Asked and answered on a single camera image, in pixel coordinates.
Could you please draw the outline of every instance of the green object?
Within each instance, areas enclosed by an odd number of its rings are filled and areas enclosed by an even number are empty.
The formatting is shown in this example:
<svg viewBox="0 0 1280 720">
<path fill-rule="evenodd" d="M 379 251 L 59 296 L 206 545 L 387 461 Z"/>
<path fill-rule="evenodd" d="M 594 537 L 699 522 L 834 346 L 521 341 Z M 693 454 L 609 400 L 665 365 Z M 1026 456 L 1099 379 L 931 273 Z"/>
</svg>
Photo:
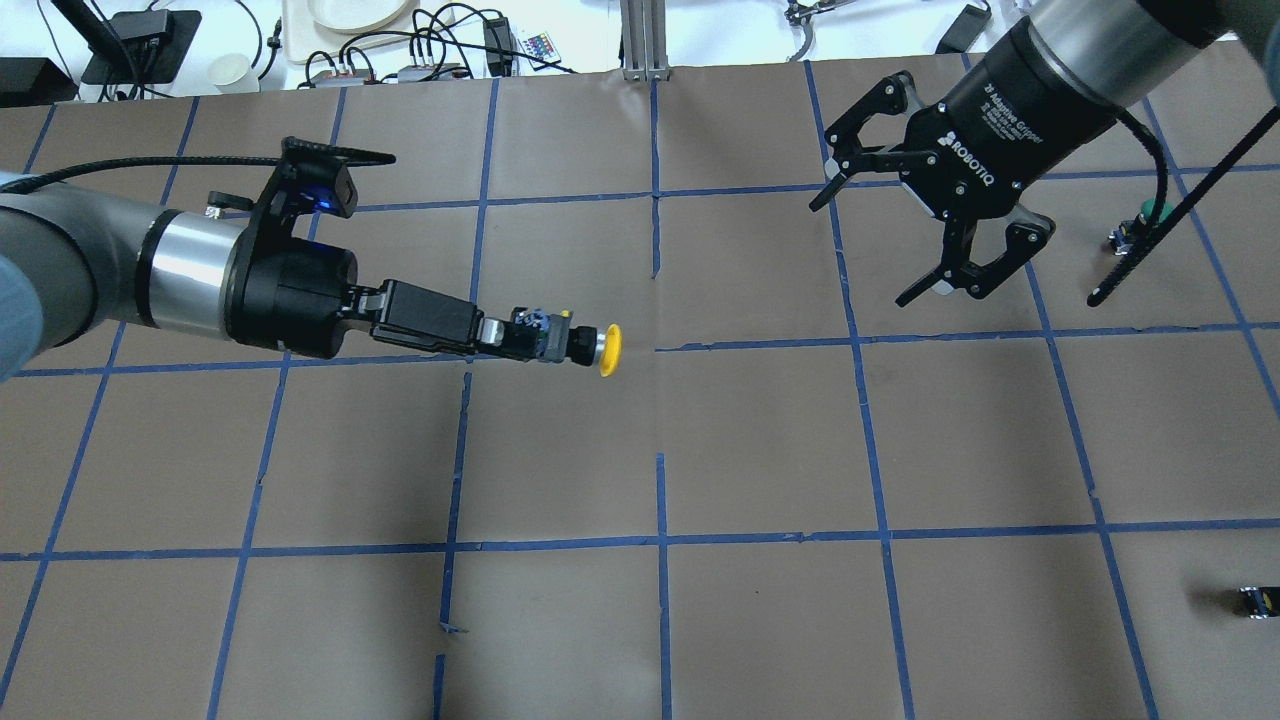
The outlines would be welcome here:
<svg viewBox="0 0 1280 720">
<path fill-rule="evenodd" d="M 1151 222 L 1151 214 L 1155 210 L 1156 210 L 1156 199 L 1152 197 L 1151 200 L 1148 200 L 1148 201 L 1146 201 L 1146 202 L 1142 204 L 1142 219 L 1144 219 L 1144 220 L 1147 220 L 1149 223 Z M 1167 220 L 1169 215 L 1172 214 L 1172 211 L 1174 211 L 1174 206 L 1170 202 L 1165 202 L 1165 206 L 1161 208 L 1161 211 L 1160 211 L 1160 222 L 1164 223 L 1165 220 Z"/>
</svg>

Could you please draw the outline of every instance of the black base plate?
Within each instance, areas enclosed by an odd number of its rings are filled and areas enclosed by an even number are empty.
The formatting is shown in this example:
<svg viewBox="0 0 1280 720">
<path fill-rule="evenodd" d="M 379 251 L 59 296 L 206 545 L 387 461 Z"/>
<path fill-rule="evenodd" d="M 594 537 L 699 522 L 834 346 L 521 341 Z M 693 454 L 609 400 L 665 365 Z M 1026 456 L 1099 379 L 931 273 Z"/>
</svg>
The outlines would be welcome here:
<svg viewBox="0 0 1280 720">
<path fill-rule="evenodd" d="M 192 38 L 196 37 L 196 28 L 200 27 L 201 18 L 200 10 L 172 10 L 172 13 L 173 37 L 169 38 L 169 42 L 160 46 L 160 54 L 156 56 L 151 72 L 143 78 L 145 85 L 173 82 L 178 77 L 178 68 L 182 67 L 182 61 L 187 58 L 187 50 L 191 47 Z M 116 13 L 111 15 L 111 19 L 129 14 L 133 13 Z M 136 61 L 142 61 L 142 42 L 128 41 L 124 46 Z M 106 60 L 93 55 L 88 61 L 88 67 L 84 68 L 84 74 L 81 76 L 81 82 L 83 85 L 124 85 L 133 82 L 133 78 L 113 73 Z"/>
</svg>

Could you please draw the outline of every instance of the grid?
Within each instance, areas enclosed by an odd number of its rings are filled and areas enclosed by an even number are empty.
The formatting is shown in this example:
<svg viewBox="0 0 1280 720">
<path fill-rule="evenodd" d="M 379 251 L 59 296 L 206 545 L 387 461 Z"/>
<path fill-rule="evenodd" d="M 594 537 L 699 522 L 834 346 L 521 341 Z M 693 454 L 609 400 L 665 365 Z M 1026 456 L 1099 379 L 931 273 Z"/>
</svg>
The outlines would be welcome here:
<svg viewBox="0 0 1280 720">
<path fill-rule="evenodd" d="M 826 127 L 823 118 L 823 109 L 819 104 L 818 88 L 814 79 L 813 67 L 806 61 L 804 64 L 805 78 L 808 82 L 808 92 L 813 105 L 813 123 L 814 123 L 814 140 L 818 142 L 820 151 L 820 159 L 826 160 L 827 151 L 826 145 L 822 141 L 822 131 Z M 662 270 L 662 211 L 660 205 L 664 199 L 668 197 L 691 197 L 691 196 L 718 196 L 718 195 L 753 195 L 753 193 L 778 193 L 778 192 L 795 192 L 795 191 L 817 191 L 820 184 L 778 184 L 778 186 L 753 186 L 753 187 L 716 187 L 716 188 L 687 188 L 687 190 L 663 190 L 660 186 L 660 159 L 658 150 L 658 123 L 659 123 L 659 102 L 658 102 L 658 85 L 650 86 L 649 102 L 650 102 L 650 147 L 652 147 L 652 190 L 648 193 L 644 192 L 622 192 L 622 193 L 602 193 L 602 195 L 571 195 L 571 196 L 532 196 L 532 197 L 489 197 L 489 178 L 490 178 L 490 163 L 493 158 L 494 146 L 494 129 L 495 129 L 495 114 L 498 108 L 499 92 L 503 87 L 502 81 L 494 81 L 490 86 L 489 100 L 488 100 L 488 118 L 485 124 L 485 138 L 484 138 L 484 165 L 480 181 L 479 197 L 475 201 L 433 201 L 433 202 L 406 202 L 406 204 L 383 204 L 383 205 L 366 205 L 360 209 L 360 213 L 378 213 L 389 210 L 411 210 L 411 209 L 439 209 L 439 208 L 475 208 L 477 211 L 476 233 L 474 240 L 474 258 L 472 258 L 472 274 L 470 278 L 470 300 L 476 301 L 480 287 L 480 270 L 481 260 L 484 258 L 484 234 L 485 234 L 485 215 L 490 206 L 500 205 L 529 205 L 529 204 L 561 204 L 561 202 L 609 202 L 617 200 L 635 200 L 649 197 L 652 200 L 652 219 L 653 219 L 653 277 L 658 277 Z M 333 128 L 330 133 L 330 142 L 337 142 L 338 133 L 342 126 L 343 110 L 347 102 L 346 88 L 339 91 L 337 113 L 333 119 Z M 1155 108 L 1151 106 L 1149 101 L 1144 101 L 1148 114 L 1155 120 L 1155 129 L 1161 142 L 1166 146 L 1166 152 L 1172 156 L 1169 151 L 1167 142 L 1164 136 L 1164 131 L 1156 118 Z M 186 129 L 182 136 L 182 141 L 177 149 L 177 152 L 182 155 L 186 151 L 187 140 L 191 135 L 192 126 L 196 120 L 200 109 L 198 99 L 193 100 L 191 104 L 191 111 L 187 118 Z M 40 136 L 32 147 L 28 156 L 24 172 L 29 172 L 35 165 L 37 156 L 40 154 L 41 145 L 49 131 L 49 127 L 54 119 L 56 109 L 50 108 L 47 117 L 45 118 L 44 126 L 40 131 Z M 1185 176 L 1197 174 L 1207 170 L 1207 168 L 1181 168 L 1176 164 L 1172 165 L 1171 172 L 1174 174 L 1175 182 L 1179 190 L 1185 195 L 1188 192 Z M 1240 167 L 1233 172 L 1235 173 L 1272 173 L 1280 170 L 1277 164 L 1252 164 Z M 165 183 L 164 193 L 161 195 L 161 204 L 168 202 L 170 190 L 173 188 L 174 181 L 178 176 L 178 168 L 174 167 L 168 176 Z M 1152 177 L 1153 173 L 1149 170 L 1110 170 L 1110 172 L 1068 172 L 1068 173 L 1052 173 L 1044 178 L 1046 182 L 1052 182 L 1055 179 L 1082 179 L 1082 178 L 1120 178 L 1120 177 Z M 856 188 L 867 187 L 888 187 L 896 184 L 895 181 L 863 181 L 850 183 L 849 190 L 854 191 Z M 41 587 L 44 583 L 45 573 L 49 566 L 54 562 L 63 561 L 110 561 L 110 560 L 146 560 L 146 559 L 210 559 L 210 557 L 223 557 L 236 560 L 236 575 L 234 584 L 230 593 L 230 598 L 227 607 L 227 618 L 224 624 L 224 630 L 221 635 L 221 644 L 218 653 L 216 669 L 212 678 L 212 692 L 209 698 L 207 717 L 212 719 L 218 716 L 220 693 L 223 687 L 223 678 L 227 667 L 228 656 L 230 652 L 232 643 L 236 639 L 236 624 L 237 624 L 237 610 L 241 602 L 242 589 L 244 587 L 246 570 L 252 559 L 260 557 L 300 557 L 300 556 L 343 556 L 343 555 L 393 555 L 393 553 L 438 553 L 444 559 L 444 575 L 442 583 L 442 597 L 440 597 L 440 615 L 439 620 L 445 632 L 457 632 L 452 629 L 451 625 L 451 605 L 452 605 L 452 591 L 453 591 L 453 573 L 454 561 L 458 553 L 472 553 L 472 552 L 521 552 L 521 551 L 543 551 L 543 550 L 576 550 L 576 548 L 605 548 L 605 547 L 632 547 L 632 546 L 653 546 L 658 552 L 658 592 L 659 592 L 659 609 L 660 609 L 660 624 L 658 628 L 659 642 L 660 642 L 660 689 L 662 689 L 662 715 L 666 719 L 678 716 L 678 707 L 673 702 L 672 694 L 672 637 L 671 637 L 671 616 L 675 611 L 680 612 L 680 607 L 672 609 L 669 600 L 669 569 L 668 569 L 668 548 L 672 546 L 694 546 L 694 544 L 750 544 L 750 543 L 801 543 L 801 542 L 823 542 L 823 543 L 842 543 L 842 542 L 865 542 L 865 543 L 878 543 L 881 548 L 881 556 L 883 561 L 883 575 L 886 584 L 886 603 L 890 615 L 890 625 L 893 637 L 893 650 L 897 664 L 897 675 L 901 689 L 901 701 L 904 714 L 909 719 L 914 719 L 915 703 L 913 697 L 913 685 L 910 676 L 910 648 L 906 644 L 904 637 L 904 620 L 900 611 L 900 598 L 896 582 L 895 561 L 893 561 L 893 543 L 895 541 L 904 539 L 946 539 L 946 538 L 980 538 L 980 537 L 1029 537 L 1029 536 L 1096 536 L 1100 541 L 1101 550 L 1106 561 L 1107 571 L 1112 584 L 1115 602 L 1120 614 L 1121 624 L 1124 628 L 1125 639 L 1129 647 L 1129 652 L 1133 661 L 1133 671 L 1137 676 L 1138 685 L 1140 688 L 1143 705 L 1146 707 L 1146 714 L 1148 717 L 1155 719 L 1160 716 L 1160 710 L 1157 707 L 1157 698 L 1151 687 L 1151 682 L 1147 675 L 1147 667 L 1142 652 L 1140 638 L 1134 628 L 1134 621 L 1129 610 L 1129 600 L 1125 593 L 1124 579 L 1121 578 L 1120 566 L 1116 561 L 1116 553 L 1112 547 L 1112 536 L 1124 533 L 1152 533 L 1152 532 L 1187 532 L 1187 530 L 1206 530 L 1206 529 L 1275 529 L 1280 528 L 1280 518 L 1239 518 L 1239 519 L 1216 519 L 1216 520 L 1170 520 L 1170 521 L 1108 521 L 1106 514 L 1103 512 L 1102 501 L 1097 496 L 1097 488 L 1093 482 L 1093 471 L 1089 462 L 1089 452 L 1084 442 L 1084 434 L 1080 429 L 1080 420 L 1076 415 L 1075 404 L 1073 402 L 1071 387 L 1068 382 L 1066 373 L 1064 370 L 1062 359 L 1059 352 L 1057 341 L 1060 338 L 1083 338 L 1083 337 L 1116 337 L 1116 336 L 1130 336 L 1130 334 L 1194 334 L 1194 333 L 1239 333 L 1248 345 L 1248 350 L 1253 363 L 1257 366 L 1258 377 L 1263 387 L 1266 388 L 1270 404 L 1275 413 L 1280 415 L 1280 397 L 1277 397 L 1276 387 L 1272 377 L 1268 372 L 1263 354 L 1260 350 L 1258 342 L 1256 340 L 1257 331 L 1275 331 L 1280 329 L 1280 322 L 1251 322 L 1245 318 L 1242 310 L 1240 302 L 1231 288 L 1226 270 L 1220 261 L 1215 246 L 1210 238 L 1210 233 L 1206 229 L 1198 213 L 1192 214 L 1192 222 L 1196 228 L 1196 233 L 1202 242 L 1204 251 L 1207 252 L 1217 279 L 1221 283 L 1222 292 L 1226 295 L 1231 313 L 1235 316 L 1235 323 L 1217 323 L 1207 324 L 1199 327 L 1155 327 L 1146 329 L 1135 328 L 1089 328 L 1089 329 L 1055 329 L 1050 322 L 1048 311 L 1046 309 L 1044 297 L 1042 295 L 1039 283 L 1036 277 L 1034 264 L 1029 264 L 1025 269 L 1027 279 L 1030 284 L 1030 292 L 1034 297 L 1036 311 L 1039 318 L 1041 328 L 1030 331 L 1005 331 L 1005 332 L 965 332 L 965 333 L 946 333 L 937 336 L 916 336 L 916 334 L 882 334 L 882 336 L 864 336 L 859 332 L 856 313 L 854 302 L 850 299 L 850 273 L 846 268 L 846 254 L 844 245 L 844 233 L 841 228 L 841 215 L 840 209 L 836 204 L 832 204 L 828 209 L 831 234 L 833 241 L 833 251 L 837 264 L 837 273 L 841 286 L 841 299 L 844 304 L 845 319 L 847 323 L 847 336 L 845 337 L 814 337 L 814 338 L 791 338 L 791 340 L 769 340 L 769 341 L 718 341 L 708 343 L 686 343 L 677 347 L 659 347 L 655 352 L 658 354 L 676 354 L 676 352 L 699 352 L 699 351 L 713 351 L 713 352 L 732 352 L 736 350 L 755 350 L 755 348 L 799 348 L 799 347 L 849 347 L 852 355 L 852 368 L 854 368 L 854 387 L 856 389 L 856 397 L 859 404 L 859 414 L 861 419 L 864 443 L 867 448 L 867 456 L 869 462 L 872 493 L 874 498 L 876 510 L 876 528 L 874 529 L 860 529 L 860 530 L 833 530 L 833 532 L 813 532 L 813 533 L 703 533 L 703 534 L 672 534 L 668 532 L 667 510 L 668 510 L 668 496 L 666 484 L 666 456 L 663 452 L 658 452 L 655 457 L 655 523 L 657 533 L 654 534 L 640 534 L 640 536 L 617 536 L 617 537 L 589 537 L 589 538 L 564 538 L 564 539 L 545 539 L 545 541 L 499 541 L 499 542 L 460 542 L 458 538 L 458 518 L 461 509 L 462 492 L 465 489 L 465 457 L 466 457 L 466 442 L 467 442 L 467 427 L 468 427 L 468 406 L 471 401 L 472 389 L 472 373 L 468 370 L 463 374 L 463 386 L 461 388 L 460 400 L 460 423 L 458 434 L 456 443 L 454 455 L 454 473 L 453 484 L 451 492 L 451 505 L 449 505 L 449 520 L 448 520 L 448 534 L 443 543 L 406 543 L 406 544 L 351 544 L 351 546 L 306 546 L 306 547 L 293 547 L 293 546 L 259 546 L 255 544 L 255 525 L 259 516 L 259 509 L 262 501 L 262 479 L 268 474 L 268 469 L 271 459 L 271 450 L 274 443 L 274 437 L 276 432 L 276 425 L 280 418 L 282 405 L 285 401 L 287 384 L 289 379 L 291 368 L 303 368 L 303 366 L 340 366 L 340 365 L 372 365 L 372 364 L 415 364 L 415 363 L 465 363 L 468 368 L 475 363 L 489 363 L 490 360 L 480 359 L 453 359 L 443 356 L 419 356 L 419 355 L 385 355 L 374 357 L 339 357 L 334 360 L 311 360 L 311 359 L 294 359 L 285 354 L 280 360 L 252 360 L 252 361 L 224 361 L 224 363 L 189 363 L 189 364 L 146 364 L 146 365 L 118 365 L 116 356 L 125 336 L 125 327 L 120 324 L 116 328 L 111 351 L 106 361 L 101 366 L 86 366 L 86 368 L 56 368 L 56 369 L 29 369 L 20 373 L 20 377 L 73 377 L 73 375 L 91 375 L 99 377 L 97 391 L 92 401 L 92 407 L 84 421 L 83 434 L 77 446 L 76 459 L 72 464 L 72 469 L 61 495 L 61 500 L 58 506 L 58 511 L 52 519 L 52 524 L 49 532 L 47 542 L 40 552 L 0 552 L 0 562 L 20 562 L 20 564 L 36 564 L 37 570 L 35 580 L 28 594 L 27 605 L 22 615 L 22 621 L 17 632 L 17 638 L 13 643 L 13 650 L 9 655 L 8 662 L 5 665 L 5 671 L 3 679 L 0 679 L 0 703 L 3 703 L 5 694 L 8 693 L 10 682 L 15 667 L 22 660 L 22 646 L 24 635 L 28 630 L 32 614 L 37 607 L 41 597 Z M 312 219 L 308 238 L 314 240 L 319 223 L 317 219 Z M 1057 389 L 1061 395 L 1062 411 L 1066 416 L 1068 424 L 1070 427 L 1071 439 L 1075 446 L 1075 452 L 1080 465 L 1080 471 L 1084 478 L 1085 492 L 1089 496 L 1089 502 L 1093 512 L 1093 521 L 1084 524 L 1053 524 L 1053 525 L 1018 525 L 1018 527 L 960 527 L 960 528 L 900 528 L 893 527 L 888 511 L 886 509 L 884 489 L 881 482 L 881 469 L 879 457 L 877 452 L 877 434 L 876 434 L 876 414 L 874 402 L 870 400 L 868 393 L 868 382 L 865 377 L 865 363 L 863 357 L 864 348 L 878 345 L 878 343 L 916 343 L 916 342 L 1001 342 L 1009 340 L 1041 340 L 1044 342 L 1047 351 L 1050 354 L 1053 373 L 1057 380 Z M 68 506 L 72 502 L 72 497 L 76 489 L 77 477 L 79 473 L 81 462 L 83 461 L 86 448 L 90 445 L 90 439 L 97 420 L 99 410 L 102 405 L 102 397 L 106 392 L 108 384 L 114 375 L 124 374 L 151 374 L 151 373 L 205 373 L 205 372 L 238 372 L 238 370 L 276 370 L 278 382 L 275 387 L 275 395 L 271 404 L 270 416 L 268 421 L 268 429 L 265 438 L 262 441 L 261 460 L 257 473 L 257 483 L 253 487 L 252 495 L 248 498 L 248 519 L 244 525 L 243 541 L 239 547 L 216 547 L 216 548 L 165 548 L 165 550 L 116 550 L 116 551 L 64 551 L 58 550 L 58 538 L 63 520 L 67 515 Z M 434 712 L 436 717 L 442 716 L 442 705 L 444 697 L 444 687 L 449 678 L 449 665 L 445 653 L 440 653 L 435 657 L 435 671 L 433 676 L 433 698 L 434 698 Z"/>
</svg>

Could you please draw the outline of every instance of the white floor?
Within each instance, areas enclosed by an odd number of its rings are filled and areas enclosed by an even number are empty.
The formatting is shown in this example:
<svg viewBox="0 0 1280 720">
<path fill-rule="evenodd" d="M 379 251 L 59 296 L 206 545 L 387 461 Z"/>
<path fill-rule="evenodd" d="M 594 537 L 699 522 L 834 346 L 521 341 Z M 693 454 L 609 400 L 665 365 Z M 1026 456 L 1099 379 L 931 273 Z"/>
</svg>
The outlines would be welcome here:
<svg viewBox="0 0 1280 720">
<path fill-rule="evenodd" d="M 288 0 L 305 4 L 306 0 Z M 434 9 L 443 0 L 420 0 Z M 282 14 L 280 0 L 244 0 L 257 14 L 262 31 L 270 33 Z M 84 41 L 52 9 L 40 0 L 49 17 L 58 46 L 67 67 L 78 79 L 88 63 Z M 808 59 L 876 58 L 929 54 L 938 38 L 959 15 L 965 0 L 858 0 L 819 15 L 814 20 L 814 45 Z M 1019 5 L 1027 0 L 992 0 L 991 24 L 974 50 L 991 46 L 1014 22 Z M 58 60 L 50 32 L 37 12 L 37 3 L 6 0 L 5 22 L 0 23 L 0 55 L 47 56 Z M 99 0 L 105 13 L 140 10 L 145 0 Z M 205 77 L 209 64 L 227 53 L 252 56 L 257 36 L 248 15 L 230 0 L 160 0 L 159 8 L 200 10 L 200 31 L 173 85 L 157 86 L 172 95 L 207 95 L 216 92 Z M 495 8 L 512 19 L 521 36 L 547 32 L 558 46 L 564 65 L 579 72 L 600 72 L 618 65 L 621 15 L 618 0 L 486 0 L 477 8 Z M 780 63 L 800 47 L 801 33 L 783 19 L 785 0 L 668 0 L 667 42 L 672 65 L 739 65 Z M 457 29 L 462 42 L 481 41 L 480 23 L 471 19 Z M 468 50 L 477 74 L 484 67 L 484 53 Z M 370 51 L 379 76 L 394 73 L 410 64 L 404 42 L 396 42 Z M 521 73 L 529 72 L 524 65 Z M 305 79 L 301 64 L 289 63 L 284 53 L 262 88 L 292 88 Z M 92 100 L 97 88 L 83 92 Z"/>
</svg>

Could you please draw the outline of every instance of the metal post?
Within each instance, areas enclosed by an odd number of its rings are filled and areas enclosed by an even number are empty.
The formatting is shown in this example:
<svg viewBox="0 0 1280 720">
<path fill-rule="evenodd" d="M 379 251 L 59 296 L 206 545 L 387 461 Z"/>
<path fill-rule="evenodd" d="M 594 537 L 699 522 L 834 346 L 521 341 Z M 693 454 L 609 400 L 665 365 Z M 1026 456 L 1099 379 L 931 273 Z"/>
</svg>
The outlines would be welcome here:
<svg viewBox="0 0 1280 720">
<path fill-rule="evenodd" d="M 666 0 L 621 0 L 622 74 L 630 81 L 667 79 Z"/>
</svg>

